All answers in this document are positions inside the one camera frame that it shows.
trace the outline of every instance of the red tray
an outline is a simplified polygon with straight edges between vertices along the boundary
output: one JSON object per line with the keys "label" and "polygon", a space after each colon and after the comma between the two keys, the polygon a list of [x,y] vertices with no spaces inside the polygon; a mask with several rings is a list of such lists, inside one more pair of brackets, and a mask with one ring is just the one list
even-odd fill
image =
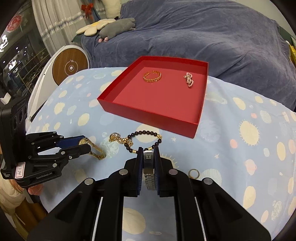
{"label": "red tray", "polygon": [[[159,81],[143,80],[159,71]],[[107,112],[194,138],[207,85],[208,63],[173,57],[142,56],[98,97]],[[188,88],[184,75],[192,74]],[[148,79],[157,77],[150,74]]]}

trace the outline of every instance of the curtain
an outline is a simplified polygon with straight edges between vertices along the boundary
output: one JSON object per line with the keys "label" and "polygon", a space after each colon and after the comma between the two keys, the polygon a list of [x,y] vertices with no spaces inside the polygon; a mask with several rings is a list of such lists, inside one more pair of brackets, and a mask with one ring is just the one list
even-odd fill
{"label": "curtain", "polygon": [[88,0],[32,0],[35,21],[50,56],[73,44],[76,31],[93,22],[85,19],[82,4],[88,5]]}

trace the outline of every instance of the jewelry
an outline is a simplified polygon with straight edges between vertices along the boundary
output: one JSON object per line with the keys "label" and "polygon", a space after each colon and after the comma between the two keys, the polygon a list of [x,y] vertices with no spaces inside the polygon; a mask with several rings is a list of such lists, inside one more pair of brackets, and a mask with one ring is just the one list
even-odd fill
{"label": "jewelry", "polygon": [[104,159],[106,157],[106,154],[104,153],[104,151],[99,148],[97,145],[95,145],[94,143],[92,143],[92,141],[90,139],[88,139],[87,137],[82,138],[79,141],[79,145],[83,145],[83,144],[89,144],[90,146],[92,146],[94,149],[96,149],[97,151],[99,151],[101,153],[101,155],[97,155],[96,153],[90,151],[88,154],[97,158],[98,160]]}
{"label": "jewelry", "polygon": [[[196,171],[197,174],[198,174],[197,177],[191,176],[190,175],[191,171]],[[197,169],[190,169],[189,172],[188,172],[188,177],[191,178],[191,179],[197,179],[197,178],[199,178],[199,176],[200,176],[200,172]]]}
{"label": "jewelry", "polygon": [[148,76],[148,75],[150,74],[150,72],[147,72],[147,73],[144,74],[143,79],[144,79],[146,82],[149,82],[149,83],[151,83],[151,82],[156,82],[156,81],[159,81],[159,80],[161,79],[161,73],[160,73],[159,71],[155,71],[155,70],[153,70],[152,73],[153,73],[153,74],[158,74],[159,76],[158,76],[157,78],[155,78],[155,79],[146,79],[146,76]]}
{"label": "jewelry", "polygon": [[137,136],[137,135],[142,135],[142,134],[146,134],[146,135],[151,135],[151,136],[155,136],[158,138],[157,142],[154,143],[154,145],[152,145],[149,148],[145,148],[144,150],[152,150],[154,149],[155,146],[158,146],[161,143],[161,139],[162,136],[160,134],[157,134],[156,132],[153,131],[135,131],[135,133],[132,133],[130,135],[128,135],[126,138],[121,138],[120,134],[114,132],[110,135],[109,137],[109,141],[113,142],[113,141],[117,141],[119,144],[124,144],[124,146],[126,147],[126,149],[130,152],[130,153],[135,153],[138,154],[137,150],[133,150],[131,149],[131,147],[133,146],[133,142],[132,142],[132,138]]}
{"label": "jewelry", "polygon": [[186,73],[186,75],[184,76],[184,78],[187,80],[186,83],[188,84],[188,87],[190,88],[193,85],[193,80],[192,78],[192,74],[190,73]]}

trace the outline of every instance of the wall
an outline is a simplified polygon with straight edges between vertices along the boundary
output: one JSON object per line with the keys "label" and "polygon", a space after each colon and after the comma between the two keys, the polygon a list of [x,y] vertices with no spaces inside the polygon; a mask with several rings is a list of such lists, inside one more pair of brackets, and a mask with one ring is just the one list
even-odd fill
{"label": "wall", "polygon": [[233,0],[235,2],[244,4],[256,11],[264,14],[265,16],[277,21],[277,23],[284,28],[288,33],[296,38],[295,33],[288,24],[285,17],[279,11],[279,9],[270,0]]}

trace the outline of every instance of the light blue tablecloth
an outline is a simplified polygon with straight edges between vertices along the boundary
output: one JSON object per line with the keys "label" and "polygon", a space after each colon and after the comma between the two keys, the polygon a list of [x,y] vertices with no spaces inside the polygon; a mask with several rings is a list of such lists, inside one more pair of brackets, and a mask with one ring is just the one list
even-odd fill
{"label": "light blue tablecloth", "polygon": [[[51,211],[85,178],[106,178],[135,157],[123,145],[110,143],[111,133],[126,136],[151,130],[162,134],[160,153],[174,167],[185,173],[196,168],[199,179],[214,179],[275,237],[296,207],[295,113],[255,92],[208,77],[201,120],[190,139],[102,109],[97,97],[124,69],[88,69],[68,77],[34,119],[28,133],[84,135],[107,153],[101,161],[89,155],[71,160],[62,177],[44,184],[44,207]],[[152,136],[137,136],[134,147],[154,142]],[[125,198],[123,240],[176,240],[173,199],[159,198],[145,186],[139,198]]]}

